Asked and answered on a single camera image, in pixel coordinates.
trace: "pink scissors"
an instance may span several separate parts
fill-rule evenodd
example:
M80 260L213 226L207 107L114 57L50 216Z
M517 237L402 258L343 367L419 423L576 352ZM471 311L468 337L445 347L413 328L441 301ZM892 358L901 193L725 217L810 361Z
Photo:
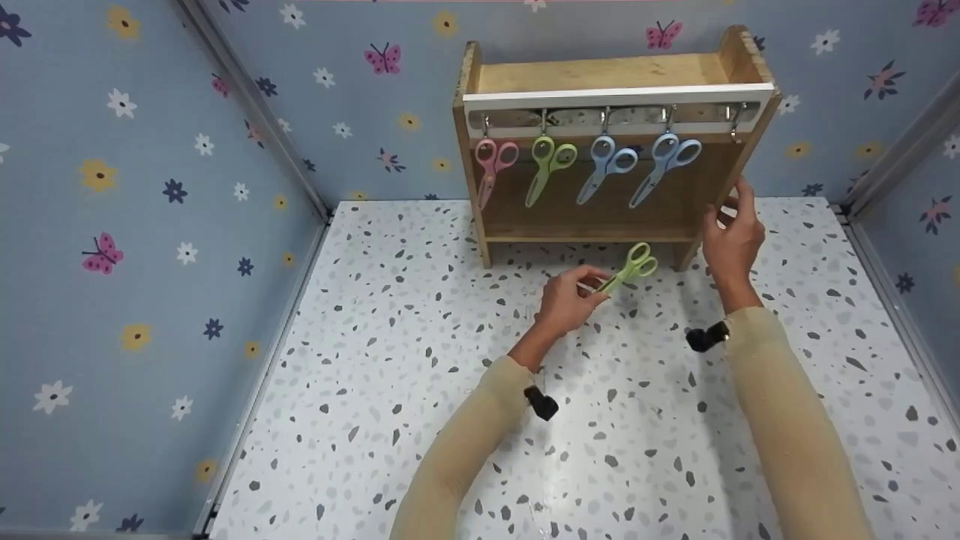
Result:
M516 159L520 157L520 149L513 142L504 142L497 147L493 139L485 138L477 143L473 154L484 171L483 180L480 181L480 209L483 209L493 193L496 173L516 163Z

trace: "blue wallpaper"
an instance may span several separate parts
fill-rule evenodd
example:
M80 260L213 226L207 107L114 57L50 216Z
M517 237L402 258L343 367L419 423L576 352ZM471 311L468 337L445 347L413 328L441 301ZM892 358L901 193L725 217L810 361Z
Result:
M960 125L863 226L910 315L960 395Z
M170 5L119 1L0 0L3 530L190 530L318 230Z
M204 0L330 201L467 197L450 106L469 39L485 61L707 52L739 23L784 97L748 178L841 200L960 68L946 2ZM671 47L650 49L671 21Z

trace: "scissors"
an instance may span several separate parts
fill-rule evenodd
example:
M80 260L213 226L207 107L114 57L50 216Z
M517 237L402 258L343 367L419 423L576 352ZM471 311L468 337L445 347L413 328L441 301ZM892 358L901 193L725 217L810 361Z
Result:
M693 149L692 153L686 152L690 148ZM630 205L628 206L635 209L657 187L666 171L692 163L700 156L703 149L704 145L695 138L680 142L680 138L670 132L657 137L657 141L654 142L654 147L650 151L654 159L654 170L650 171L647 178L640 183L640 187L636 189L636 193L630 199ZM681 157L684 152L687 153L687 156Z
M596 170L587 178L584 186L580 189L580 195L577 196L577 204L582 205L593 193L600 188L607 175L611 173L627 173L636 167L636 152L630 148L616 149L616 143L613 139L600 135L593 140L590 145L590 157L593 158L593 164Z
M497 147L493 139L485 138L477 143L473 155L483 167L483 180L480 181L480 209L483 209L493 193L496 173L516 163L520 149L513 142L504 142Z
M556 146L552 137L542 135L534 141L531 153L540 170L537 171L537 176L534 177L530 183L530 190L527 191L527 208L533 206L543 193L550 173L566 169L577 160L577 147L569 143Z
M657 264L657 259L650 256L650 244L639 242L627 252L627 262L624 263L623 270L613 274L597 291L609 295L618 285L635 276L645 278L653 274L654 270L657 270Z

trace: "wooden rack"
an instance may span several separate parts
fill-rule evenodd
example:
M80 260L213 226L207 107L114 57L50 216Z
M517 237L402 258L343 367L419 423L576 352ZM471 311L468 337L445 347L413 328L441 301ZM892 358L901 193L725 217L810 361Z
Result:
M670 243L675 267L685 269L700 246L706 203L720 205L730 193L779 102L773 77L743 26L728 28L718 50L707 54L483 64L479 44L469 42L454 94L453 121L484 266L492 264L492 242L643 240ZM484 138L475 121L478 114L681 104L696 116L697 111L703 114L708 106L714 110L722 103L732 107L751 103L754 113L740 122L705 123L689 115L686 120L690 121L675 121L671 131L682 139L700 139L703 152L690 165L668 171L635 209L629 209L627 202L652 169L651 161L642 160L631 172L610 176L589 201L578 206L577 193L594 169L589 145L600 135L600 126L549 124L546 133L557 144L577 145L581 160L554 172L540 199L526 208L527 189L538 168L529 159L529 148L542 128L491 124L484 128L487 136L515 142L522 157L497 174L490 201L483 211L478 206L483 169L473 157L473 148ZM618 147L649 147L665 128L665 122L610 125L609 135Z

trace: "speckled white table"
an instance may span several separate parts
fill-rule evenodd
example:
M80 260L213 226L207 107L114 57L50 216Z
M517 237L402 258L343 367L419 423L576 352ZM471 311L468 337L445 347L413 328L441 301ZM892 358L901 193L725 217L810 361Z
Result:
M755 283L851 458L879 539L960 537L960 458L823 199L758 202ZM385 538L434 434L529 326L547 275L624 246L516 245L480 267L464 202L343 203L213 527L217 540ZM459 538L781 538L701 258L621 288L539 374Z

